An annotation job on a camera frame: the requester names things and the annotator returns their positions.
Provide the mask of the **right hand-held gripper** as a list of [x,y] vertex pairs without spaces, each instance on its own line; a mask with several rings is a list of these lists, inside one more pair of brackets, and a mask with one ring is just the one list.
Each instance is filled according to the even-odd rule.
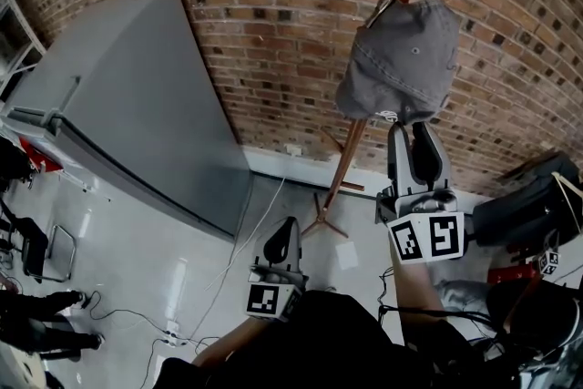
[[[425,122],[413,124],[412,157],[415,176],[429,190],[449,189],[451,162],[444,144]],[[388,229],[397,259],[401,263],[421,263],[458,259],[465,252],[465,214],[455,212],[413,213],[412,202],[432,191],[413,193],[409,139],[401,123],[388,133],[389,189],[376,196],[375,222]]]

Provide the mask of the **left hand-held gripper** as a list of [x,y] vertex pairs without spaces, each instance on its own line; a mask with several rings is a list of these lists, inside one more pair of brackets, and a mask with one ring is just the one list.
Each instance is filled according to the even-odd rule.
[[286,274],[291,284],[251,283],[248,280],[246,314],[262,320],[288,322],[306,290],[302,273],[302,236],[298,220],[289,216],[271,234],[263,234],[255,243],[254,269],[269,269]]

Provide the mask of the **person's right hand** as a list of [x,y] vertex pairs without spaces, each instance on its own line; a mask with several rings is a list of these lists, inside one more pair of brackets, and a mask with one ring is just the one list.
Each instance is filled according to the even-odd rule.
[[457,197],[450,189],[424,194],[410,205],[413,213],[455,212],[457,207]]

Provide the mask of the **person's left hand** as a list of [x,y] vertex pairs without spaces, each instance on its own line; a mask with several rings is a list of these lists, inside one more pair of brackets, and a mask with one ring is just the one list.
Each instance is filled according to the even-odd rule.
[[254,269],[250,272],[249,282],[251,283],[268,283],[268,284],[291,284],[290,278],[279,271]]

